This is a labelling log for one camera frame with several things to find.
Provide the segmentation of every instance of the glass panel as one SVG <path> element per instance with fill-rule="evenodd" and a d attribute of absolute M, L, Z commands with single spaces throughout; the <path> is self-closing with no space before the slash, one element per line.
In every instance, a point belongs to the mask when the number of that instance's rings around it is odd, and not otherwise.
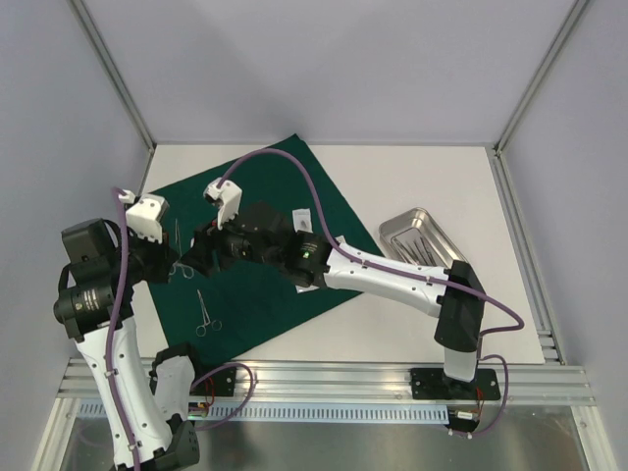
<path fill-rule="evenodd" d="M 492 419 L 495 407 L 485 408 Z M 569 407 L 510 406 L 489 435 L 466 440 L 444 427 L 233 422 L 199 433 L 193 471 L 588 471 Z M 105 419 L 78 419 L 62 470 L 113 465 Z"/>

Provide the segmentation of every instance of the green cloth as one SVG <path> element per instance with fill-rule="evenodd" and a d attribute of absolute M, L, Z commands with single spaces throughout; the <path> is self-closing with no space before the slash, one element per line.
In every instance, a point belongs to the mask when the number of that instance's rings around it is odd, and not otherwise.
<path fill-rule="evenodd" d="M 305 142 L 293 135 L 272 147 L 289 152 L 305 166 L 320 194 L 333 235 L 344 236 L 351 245 L 367 252 L 381 254 Z M 216 217 L 216 209 L 203 199 L 203 191 L 231 163 L 152 191 L 170 203 L 162 225 L 173 248 L 177 249 L 175 219 L 179 220 L 182 249 L 186 251 L 194 228 Z M 289 217 L 294 209 L 312 208 L 313 231 L 323 233 L 303 176 L 288 160 L 272 154 L 255 157 L 238 168 L 231 180 L 242 188 L 240 208 L 263 200 Z M 197 289 L 203 295 L 210 319 L 222 322 L 220 331 L 208 327 L 203 338 L 196 335 L 196 327 L 203 320 Z M 193 278 L 187 280 L 178 268 L 167 285 L 150 285 L 150 292 L 168 344 L 189 341 L 206 364 L 224 363 L 359 294 L 343 289 L 299 294 L 272 267 L 249 262 L 236 262 L 230 270 L 211 279 L 194 272 Z"/>

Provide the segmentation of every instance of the black mounting bracket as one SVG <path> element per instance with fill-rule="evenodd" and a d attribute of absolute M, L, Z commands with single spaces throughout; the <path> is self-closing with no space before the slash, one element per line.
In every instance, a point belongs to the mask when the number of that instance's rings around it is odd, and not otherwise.
<path fill-rule="evenodd" d="M 212 375 L 212 382 L 214 383 L 214 396 L 216 397 L 233 397 L 234 390 L 236 385 L 236 367 L 227 368 L 223 371 L 219 371 L 218 373 Z M 210 390 L 209 393 L 205 389 L 204 383 L 198 385 L 191 392 L 191 395 L 212 395 L 211 394 L 211 384 L 209 384 Z"/>
<path fill-rule="evenodd" d="M 443 368 L 412 368 L 410 387 L 415 400 L 477 400 L 476 388 L 484 400 L 500 400 L 501 392 L 495 370 L 477 370 L 475 380 L 464 383 L 445 376 Z"/>

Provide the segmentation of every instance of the cable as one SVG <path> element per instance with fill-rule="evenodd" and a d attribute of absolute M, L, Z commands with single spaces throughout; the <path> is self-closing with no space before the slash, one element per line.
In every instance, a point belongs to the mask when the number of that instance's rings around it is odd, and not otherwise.
<path fill-rule="evenodd" d="M 334 237 L 332 236 L 332 233 L 329 230 L 329 227 L 327 226 L 327 221 L 325 220 L 325 214 L 323 212 L 323 206 L 321 204 L 321 198 L 318 195 L 318 191 L 316 190 L 316 187 L 314 186 L 314 182 L 312 181 L 312 178 L 310 177 L 309 173 L 307 172 L 307 169 L 305 169 L 305 167 L 303 166 L 303 164 L 301 164 L 298 159 L 296 159 L 296 157 L 294 157 L 293 155 L 289 154 L 288 152 L 285 152 L 284 150 L 280 150 L 280 149 L 273 149 L 273 148 L 264 148 L 264 149 L 258 149 L 258 150 L 254 150 L 252 152 L 249 152 L 246 155 L 243 155 L 242 157 L 240 157 L 239 159 L 237 159 L 235 162 L 232 163 L 232 165 L 227 169 L 227 171 L 225 172 L 225 174 L 220 178 L 220 180 L 218 181 L 218 185 L 217 187 L 220 188 L 223 183 L 229 179 L 229 177 L 232 175 L 233 172 L 236 171 L 236 169 L 242 165 L 244 162 L 246 162 L 247 160 L 256 157 L 258 155 L 263 155 L 263 154 L 274 154 L 274 155 L 279 155 L 280 157 L 284 157 L 285 159 L 288 159 L 291 161 L 292 164 L 294 164 L 294 166 L 299 170 L 299 172 L 301 173 L 301 175 L 303 175 L 303 177 L 305 178 L 305 182 L 307 183 L 307 186 L 310 190 L 310 193 L 312 194 L 312 198 L 314 199 L 314 206 L 316 207 L 316 213 L 318 214 L 318 219 L 321 222 L 321 227 L 323 228 L 323 233 L 325 234 L 325 238 L 327 239 L 328 243 L 341 255 L 343 255 L 345 258 L 351 260 L 354 263 L 358 263 L 361 266 L 365 266 L 365 267 L 370 267 L 370 268 L 375 268 L 376 270 L 381 270 L 383 272 L 387 272 L 387 273 L 391 273 L 393 275 L 399 275 L 401 277 L 404 278 L 409 278 L 412 280 L 418 280 L 420 282 L 424 282 L 424 283 L 432 283 L 435 285 L 442 285 L 448 288 L 453 288 L 453 289 L 457 289 L 463 292 L 466 292 L 468 294 L 471 294 L 473 296 L 476 296 L 477 298 L 488 302 L 490 304 L 492 304 L 493 306 L 495 306 L 496 308 L 500 309 L 501 311 L 503 311 L 504 313 L 506 313 L 508 316 L 510 316 L 517 324 L 515 326 L 505 326 L 505 327 L 495 327 L 495 328 L 490 328 L 490 329 L 486 329 L 484 331 L 480 332 L 480 340 L 482 340 L 482 338 L 484 336 L 490 335 L 490 334 L 497 334 L 500 332 L 515 332 L 515 331 L 520 331 L 525 327 L 525 323 L 523 322 L 523 319 L 516 313 L 514 312 L 512 309 L 510 309 L 508 306 L 506 306 L 505 304 L 499 302 L 498 300 L 494 299 L 493 297 L 488 296 L 487 294 L 478 291 L 476 289 L 472 289 L 470 287 L 466 287 L 465 285 L 461 285 L 460 283 L 456 283 L 456 282 L 451 282 L 450 280 L 442 280 L 439 278 L 432 278 L 432 277 L 426 277 L 423 275 L 419 275 L 419 274 L 412 274 L 412 273 L 407 273 L 404 272 L 402 270 L 397 270 L 395 268 L 390 268 L 390 267 L 386 267 L 384 265 L 380 265 L 379 263 L 376 262 L 371 262 L 369 260 L 361 260 L 359 257 L 356 257 L 348 252 L 346 252 L 345 250 L 343 250 L 340 245 L 338 244 L 338 242 L 334 239 Z M 481 345 L 478 348 L 478 354 L 480 354 L 481 351 Z M 493 429 L 495 427 L 495 425 L 499 422 L 499 420 L 501 419 L 501 416 L 503 414 L 503 410 L 505 408 L 506 405 L 506 401 L 507 401 L 507 396 L 508 396 L 508 367 L 506 364 L 505 359 L 500 356 L 500 355 L 487 355 L 484 358 L 482 358 L 481 360 L 487 360 L 487 359 L 492 359 L 492 358 L 498 358 L 502 364 L 503 364 L 503 373 L 504 373 L 504 377 L 505 377 L 505 381 L 504 381 L 504 395 L 503 395 L 503 401 L 501 403 L 501 407 L 499 408 L 499 412 L 497 413 L 497 417 L 496 419 L 491 423 L 491 425 L 489 427 L 487 427 L 486 429 L 484 429 L 483 431 L 479 432 L 478 434 L 484 435 L 486 434 L 488 431 L 490 431 L 491 429 Z"/>
<path fill-rule="evenodd" d="M 232 363 L 225 363 L 224 365 L 219 366 L 218 368 L 214 368 L 209 373 L 204 374 L 198 380 L 196 380 L 194 383 L 192 383 L 191 389 L 194 390 L 198 385 L 203 383 L 203 381 L 205 381 L 206 379 L 212 377 L 216 373 L 219 373 L 219 372 L 221 372 L 223 370 L 227 370 L 228 368 L 234 368 L 234 367 L 244 368 L 246 370 L 246 372 L 248 373 L 248 379 L 249 379 L 250 384 L 249 384 L 249 387 L 248 387 L 248 392 L 246 393 L 246 397 L 244 398 L 242 403 L 238 407 L 236 407 L 234 409 L 234 411 L 231 414 L 229 414 L 227 417 L 224 417 L 224 418 L 220 419 L 218 422 L 214 422 L 213 424 L 201 425 L 200 427 L 196 427 L 197 431 L 215 429 L 216 427 L 220 427 L 221 425 L 229 422 L 251 400 L 251 397 L 253 396 L 253 391 L 255 390 L 255 382 L 254 382 L 253 372 L 244 363 L 239 363 L 239 362 L 236 362 L 236 361 L 234 361 Z"/>
<path fill-rule="evenodd" d="M 476 390 L 478 392 L 478 420 L 480 420 L 484 411 L 484 393 L 480 388 L 476 388 Z"/>
<path fill-rule="evenodd" d="M 111 320 L 109 321 L 109 329 L 107 330 L 107 342 L 105 346 L 105 365 L 108 372 L 114 371 L 113 361 L 113 345 L 114 345 L 114 333 L 116 332 L 116 324 L 118 324 L 118 318 L 120 317 L 120 308 L 122 306 L 122 298 L 125 294 L 125 286 L 127 284 L 127 270 L 129 269 L 129 231 L 127 229 L 127 213 L 125 207 L 120 201 L 118 195 L 125 194 L 119 188 L 112 188 L 111 193 L 116 200 L 116 210 L 118 212 L 118 220 L 120 221 L 120 232 L 122 236 L 122 249 L 121 249 L 121 263 L 120 263 L 120 276 L 118 278 L 118 287 L 116 288 L 116 298 L 114 299 L 114 306 L 111 311 Z M 129 446 L 132 446 L 131 454 L 133 456 L 133 469 L 134 471 L 140 471 L 139 450 L 133 437 L 133 430 L 131 428 L 131 422 L 127 416 L 127 412 L 122 404 L 120 398 L 120 392 L 118 391 L 118 385 L 116 384 L 116 375 L 110 374 L 107 377 L 109 383 L 109 389 L 111 390 L 111 397 L 114 400 L 116 411 L 120 417 L 120 422 L 125 430 L 127 441 Z"/>
<path fill-rule="evenodd" d="M 216 388 L 214 387 L 214 380 L 211 377 L 209 377 L 208 380 L 212 385 L 212 401 L 210 402 L 209 397 L 207 396 L 209 385 L 207 384 L 207 380 L 205 380 L 205 403 L 207 404 L 207 410 L 209 410 L 209 408 L 214 405 L 214 402 L 216 402 Z"/>

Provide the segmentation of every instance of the metal extrusion profile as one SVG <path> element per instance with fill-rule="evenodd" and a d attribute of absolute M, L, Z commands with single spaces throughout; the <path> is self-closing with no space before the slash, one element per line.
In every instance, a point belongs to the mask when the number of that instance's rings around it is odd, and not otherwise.
<path fill-rule="evenodd" d="M 550 357 L 546 357 L 549 361 L 563 362 L 564 357 L 560 349 L 560 333 L 556 327 L 555 317 L 550 310 L 548 295 L 544 289 L 543 281 L 537 269 L 532 246 L 524 229 L 523 220 L 520 215 L 519 206 L 516 197 L 512 191 L 512 186 L 508 178 L 507 170 L 500 157 L 496 153 L 487 148 L 487 155 L 491 164 L 491 169 L 496 182 L 497 194 L 503 209 L 503 214 L 510 232 L 510 237 L 515 250 L 517 261 L 521 270 L 521 278 L 523 279 L 524 288 L 528 295 L 528 300 L 532 308 L 532 314 L 537 325 L 540 337 L 549 337 L 552 339 L 555 353 L 551 353 Z"/>
<path fill-rule="evenodd" d="M 192 413 L 193 420 L 220 420 L 232 414 L 238 403 L 216 399 L 207 414 Z M 82 399 L 77 418 L 105 418 L 100 399 Z M 332 423 L 332 424 L 423 424 L 449 423 L 446 405 L 412 404 L 397 409 L 395 404 L 325 404 L 301 402 L 249 402 L 232 419 L 234 422 Z"/>
<path fill-rule="evenodd" d="M 144 119 L 139 112 L 137 105 L 135 104 L 125 81 L 116 66 L 116 63 L 111 55 L 111 52 L 107 48 L 107 44 L 98 30 L 98 26 L 96 21 L 93 19 L 91 14 L 89 13 L 89 9 L 83 2 L 83 0 L 68 0 L 68 4 L 75 14 L 78 23 L 82 27 L 85 35 L 87 36 L 87 40 L 90 42 L 94 54 L 100 61 L 100 64 L 103 67 L 103 70 L 118 94 L 120 98 L 120 102 L 127 110 L 129 114 L 129 118 L 131 122 L 135 126 L 137 133 L 144 141 L 146 148 L 148 149 L 150 156 L 155 151 L 155 140 L 150 134 L 150 130 L 146 125 Z"/>
<path fill-rule="evenodd" d="M 61 469 L 79 408 L 78 398 L 55 399 L 30 471 Z"/>
<path fill-rule="evenodd" d="M 525 92 L 510 116 L 510 119 L 501 133 L 501 136 L 499 137 L 496 145 L 497 155 L 501 155 L 516 133 L 516 130 L 519 127 L 526 111 L 530 108 L 530 105 L 538 95 L 545 79 L 548 77 L 551 67 L 556 63 L 558 56 L 571 38 L 571 34 L 573 33 L 576 25 L 579 24 L 590 3 L 591 0 L 574 0 L 571 9 L 565 17 L 565 20 L 556 33 L 556 36 L 553 38 L 546 55 L 541 61 L 539 67 L 536 69 L 530 83 L 526 87 Z"/>
<path fill-rule="evenodd" d="M 571 412 L 589 468 L 593 471 L 619 471 L 598 408 L 572 407 Z"/>
<path fill-rule="evenodd" d="M 153 165 L 153 158 L 155 157 L 155 149 L 148 149 L 148 159 L 146 160 L 146 167 L 144 168 L 144 173 L 141 176 L 141 181 L 139 182 L 139 188 L 137 189 L 137 194 L 144 193 L 144 187 L 146 186 L 146 180 L 148 180 L 148 172 L 150 172 L 150 166 Z"/>
<path fill-rule="evenodd" d="M 541 344 L 546 363 L 560 364 L 560 357 L 556 349 L 556 342 L 553 340 L 553 333 L 551 331 L 537 331 L 537 335 L 539 336 L 539 343 Z"/>
<path fill-rule="evenodd" d="M 409 370 L 415 367 L 439 367 L 412 363 L 342 363 L 244 361 L 255 375 L 252 402 L 326 403 L 326 404 L 467 404 L 464 401 L 412 399 Z M 152 359 L 143 359 L 147 372 Z M 483 364 L 497 371 L 503 384 L 503 370 L 498 364 Z M 585 371 L 580 367 L 547 365 L 510 365 L 509 406 L 516 405 L 595 405 Z M 238 402 L 246 394 L 249 379 L 237 370 L 235 396 L 221 399 Z M 58 397 L 96 398 L 98 390 L 87 364 L 72 359 L 64 375 Z"/>

